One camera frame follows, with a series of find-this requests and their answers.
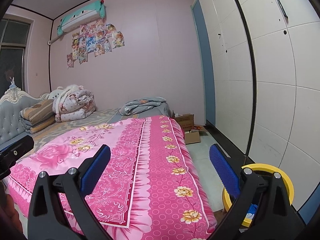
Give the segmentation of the grey tufted headboard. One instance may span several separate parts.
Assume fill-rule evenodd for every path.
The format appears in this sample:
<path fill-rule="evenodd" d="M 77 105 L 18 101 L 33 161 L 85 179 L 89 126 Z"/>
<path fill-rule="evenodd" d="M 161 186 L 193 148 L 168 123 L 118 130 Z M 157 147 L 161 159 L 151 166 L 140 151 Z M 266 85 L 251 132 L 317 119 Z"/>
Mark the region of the grey tufted headboard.
<path fill-rule="evenodd" d="M 35 98 L 18 88 L 12 81 L 8 90 L 1 97 L 0 136 L 1 149 L 27 135 L 20 118 L 20 111 L 48 98 L 49 93 Z"/>

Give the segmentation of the covered air conditioner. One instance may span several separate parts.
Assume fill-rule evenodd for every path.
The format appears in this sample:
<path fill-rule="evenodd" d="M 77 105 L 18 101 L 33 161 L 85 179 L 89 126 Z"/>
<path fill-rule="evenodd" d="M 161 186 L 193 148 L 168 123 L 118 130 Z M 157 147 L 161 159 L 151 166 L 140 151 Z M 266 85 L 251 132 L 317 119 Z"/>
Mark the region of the covered air conditioner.
<path fill-rule="evenodd" d="M 57 27 L 57 36 L 68 33 L 82 24 L 90 23 L 106 17 L 104 0 L 95 1 L 61 19 Z"/>

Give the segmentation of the grey folded blanket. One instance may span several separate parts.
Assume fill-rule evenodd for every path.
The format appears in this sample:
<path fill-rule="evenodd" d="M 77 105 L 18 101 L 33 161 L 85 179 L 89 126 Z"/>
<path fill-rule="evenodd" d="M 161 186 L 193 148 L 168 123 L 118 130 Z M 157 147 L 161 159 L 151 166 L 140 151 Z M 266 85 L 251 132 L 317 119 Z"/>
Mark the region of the grey folded blanket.
<path fill-rule="evenodd" d="M 156 97 L 146 97 L 141 99 L 136 99 L 129 101 L 121 107 L 118 112 L 120 115 L 134 115 L 140 114 L 152 109 L 157 109 L 160 115 L 170 115 L 170 108 L 167 104 L 165 98 L 156 96 Z"/>

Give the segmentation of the yellow trash bin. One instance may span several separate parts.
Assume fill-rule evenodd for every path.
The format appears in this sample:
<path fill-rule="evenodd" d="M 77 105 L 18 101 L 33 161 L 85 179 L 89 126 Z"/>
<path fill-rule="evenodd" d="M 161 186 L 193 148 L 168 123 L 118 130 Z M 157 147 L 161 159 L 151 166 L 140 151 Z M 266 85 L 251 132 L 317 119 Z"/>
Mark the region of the yellow trash bin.
<path fill-rule="evenodd" d="M 279 173 L 283 179 L 285 189 L 287 191 L 287 195 L 289 198 L 289 204 L 291 205 L 293 203 L 295 191 L 293 187 L 293 183 L 289 176 L 279 168 L 269 165 L 269 164 L 247 164 L 243 166 L 242 168 L 250 168 L 255 174 L 259 175 L 261 178 L 263 178 L 265 181 L 269 182 L 271 179 L 271 176 L 274 173 Z M 218 173 L 221 182 L 223 183 L 223 191 L 222 191 L 222 202 L 224 209 L 228 212 L 231 208 L 232 204 L 234 203 L 235 199 L 239 195 L 239 191 L 241 190 L 242 183 L 239 179 L 239 176 L 234 172 L 233 175 L 230 175 L 232 168 L 229 167 L 225 171 L 221 171 Z M 266 189 L 260 188 L 256 191 L 253 200 L 251 204 L 255 204 L 257 206 L 260 205 L 260 199 L 263 196 Z M 244 228 L 248 228 L 252 222 L 252 219 L 244 218 L 242 222 L 242 226 Z"/>

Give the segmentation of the cardboard box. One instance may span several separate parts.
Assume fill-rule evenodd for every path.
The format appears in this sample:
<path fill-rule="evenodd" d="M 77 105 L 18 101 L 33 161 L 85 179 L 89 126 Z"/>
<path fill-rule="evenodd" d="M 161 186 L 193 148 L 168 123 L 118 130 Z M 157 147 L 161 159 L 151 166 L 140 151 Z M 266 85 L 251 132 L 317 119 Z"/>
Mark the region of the cardboard box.
<path fill-rule="evenodd" d="M 202 131 L 202 126 L 195 125 L 193 114 L 174 115 L 173 119 L 182 129 L 186 145 L 201 142 L 200 132 Z"/>

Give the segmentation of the folded floral quilt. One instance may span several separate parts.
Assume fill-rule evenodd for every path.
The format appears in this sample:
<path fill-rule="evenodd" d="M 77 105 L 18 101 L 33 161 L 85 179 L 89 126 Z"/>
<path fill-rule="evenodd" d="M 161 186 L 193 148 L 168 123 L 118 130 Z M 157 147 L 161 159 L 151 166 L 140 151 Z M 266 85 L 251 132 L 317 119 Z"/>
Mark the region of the folded floral quilt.
<path fill-rule="evenodd" d="M 57 87 L 48 99 L 53 99 L 52 111 L 56 122 L 85 119 L 96 110 L 94 95 L 84 86 Z"/>

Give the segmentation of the white wardrobe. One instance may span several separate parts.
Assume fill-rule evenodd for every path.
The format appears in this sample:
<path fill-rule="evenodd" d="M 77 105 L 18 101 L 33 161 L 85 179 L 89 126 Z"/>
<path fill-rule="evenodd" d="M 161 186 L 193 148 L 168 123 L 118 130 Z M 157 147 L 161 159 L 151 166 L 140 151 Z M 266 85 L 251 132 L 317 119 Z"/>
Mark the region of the white wardrobe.
<path fill-rule="evenodd" d="M 241 165 L 289 176 L 308 223 L 319 208 L 319 0 L 195 0 L 206 123 Z"/>

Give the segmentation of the striped brown pillow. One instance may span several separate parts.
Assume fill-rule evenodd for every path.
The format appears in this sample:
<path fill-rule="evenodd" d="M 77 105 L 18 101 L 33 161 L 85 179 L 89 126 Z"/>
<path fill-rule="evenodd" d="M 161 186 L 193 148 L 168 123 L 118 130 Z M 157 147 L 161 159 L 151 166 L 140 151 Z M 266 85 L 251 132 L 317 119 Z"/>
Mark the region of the striped brown pillow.
<path fill-rule="evenodd" d="M 53 99 L 43 100 L 20 111 L 20 121 L 26 132 L 35 134 L 55 122 Z"/>

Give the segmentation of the pink floral bedspread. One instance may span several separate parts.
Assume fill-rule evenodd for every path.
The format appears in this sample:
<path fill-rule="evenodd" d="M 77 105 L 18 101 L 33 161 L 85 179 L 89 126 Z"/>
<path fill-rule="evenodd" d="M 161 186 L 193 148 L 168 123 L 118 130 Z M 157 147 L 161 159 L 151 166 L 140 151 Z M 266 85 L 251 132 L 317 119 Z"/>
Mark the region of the pink floral bedspread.
<path fill-rule="evenodd" d="M 163 115 L 85 125 L 49 140 L 6 179 L 27 216 L 36 177 L 79 167 L 100 146 L 111 160 L 86 202 L 113 239 L 207 239 L 217 221 L 179 124 Z"/>

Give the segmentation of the dark window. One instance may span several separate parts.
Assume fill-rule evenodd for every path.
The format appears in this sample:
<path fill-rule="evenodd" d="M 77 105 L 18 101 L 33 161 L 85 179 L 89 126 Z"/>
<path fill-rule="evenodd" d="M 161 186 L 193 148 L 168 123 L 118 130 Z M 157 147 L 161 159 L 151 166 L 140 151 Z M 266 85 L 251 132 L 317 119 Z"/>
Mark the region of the dark window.
<path fill-rule="evenodd" d="M 11 82 L 24 87 L 24 55 L 30 25 L 4 18 L 1 20 L 0 93 L 4 95 Z"/>

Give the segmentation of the anime wall posters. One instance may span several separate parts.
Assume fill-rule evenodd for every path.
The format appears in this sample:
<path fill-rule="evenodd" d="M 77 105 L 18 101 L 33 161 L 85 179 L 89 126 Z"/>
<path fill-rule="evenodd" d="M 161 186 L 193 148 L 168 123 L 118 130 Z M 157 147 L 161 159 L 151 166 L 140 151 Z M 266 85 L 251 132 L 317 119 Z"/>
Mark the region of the anime wall posters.
<path fill-rule="evenodd" d="M 73 68 L 75 61 L 80 64 L 88 61 L 88 55 L 95 57 L 125 46 L 124 35 L 111 23 L 97 20 L 80 25 L 80 30 L 72 34 L 72 52 L 67 54 L 67 68 Z"/>

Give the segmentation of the blue rubber glove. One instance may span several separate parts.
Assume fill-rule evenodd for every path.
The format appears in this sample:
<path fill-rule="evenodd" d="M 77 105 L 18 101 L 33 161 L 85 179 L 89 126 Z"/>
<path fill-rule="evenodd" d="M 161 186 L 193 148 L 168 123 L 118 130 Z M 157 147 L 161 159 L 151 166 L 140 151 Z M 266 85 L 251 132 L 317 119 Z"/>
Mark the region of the blue rubber glove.
<path fill-rule="evenodd" d="M 257 211 L 258 206 L 255 204 L 251 204 L 249 207 L 249 210 L 247 211 L 246 218 L 247 219 L 253 219 L 256 211 Z"/>

